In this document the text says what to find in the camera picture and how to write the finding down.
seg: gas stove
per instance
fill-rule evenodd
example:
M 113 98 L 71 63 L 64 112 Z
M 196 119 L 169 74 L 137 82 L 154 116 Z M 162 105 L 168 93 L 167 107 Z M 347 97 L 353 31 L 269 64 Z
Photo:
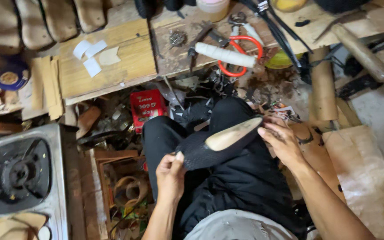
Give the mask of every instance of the gas stove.
M 22 211 L 45 214 L 54 240 L 86 238 L 76 128 L 50 124 L 0 138 L 0 217 Z

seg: nail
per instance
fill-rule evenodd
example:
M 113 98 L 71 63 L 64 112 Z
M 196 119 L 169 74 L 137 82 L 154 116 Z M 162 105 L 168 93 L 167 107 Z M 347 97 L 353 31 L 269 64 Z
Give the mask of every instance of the nail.
M 181 162 L 183 162 L 183 159 L 184 159 L 184 155 L 183 155 L 183 153 L 182 152 L 178 152 L 177 154 L 176 154 L 176 157 L 174 158 L 176 161 L 181 161 Z
M 262 128 L 262 127 L 259 127 L 257 129 L 257 132 L 260 134 L 260 135 L 264 135 L 264 133 L 266 132 L 266 129 L 265 128 Z

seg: black pants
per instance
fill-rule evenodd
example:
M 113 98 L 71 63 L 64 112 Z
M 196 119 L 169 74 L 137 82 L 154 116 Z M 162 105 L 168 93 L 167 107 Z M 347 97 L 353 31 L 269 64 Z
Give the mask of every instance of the black pants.
M 210 131 L 219 132 L 244 122 L 253 110 L 239 98 L 219 101 L 212 110 Z M 187 137 L 186 130 L 168 117 L 155 117 L 145 123 L 143 140 L 149 179 L 157 199 L 155 171 L 162 157 L 174 151 Z M 227 209 L 253 212 L 283 225 L 299 239 L 306 227 L 292 209 L 292 197 L 285 177 L 258 137 L 239 157 L 209 169 L 187 172 L 185 192 L 174 221 L 173 239 L 183 239 L 212 213 Z

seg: hand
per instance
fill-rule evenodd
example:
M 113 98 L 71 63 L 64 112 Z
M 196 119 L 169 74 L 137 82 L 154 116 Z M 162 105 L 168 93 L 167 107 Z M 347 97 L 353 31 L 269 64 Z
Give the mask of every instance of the hand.
M 184 155 L 178 152 L 163 157 L 157 167 L 158 199 L 157 202 L 179 203 L 185 190 L 186 168 L 183 166 Z
M 285 166 L 291 168 L 294 164 L 306 162 L 293 130 L 281 118 L 264 117 L 263 127 L 257 129 L 259 135 L 274 147 Z

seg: white shirt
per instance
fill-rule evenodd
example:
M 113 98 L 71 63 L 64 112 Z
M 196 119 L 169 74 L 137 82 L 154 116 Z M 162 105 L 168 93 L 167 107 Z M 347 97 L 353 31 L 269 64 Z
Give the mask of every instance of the white shirt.
M 218 211 L 200 221 L 184 240 L 297 240 L 267 217 L 242 210 Z

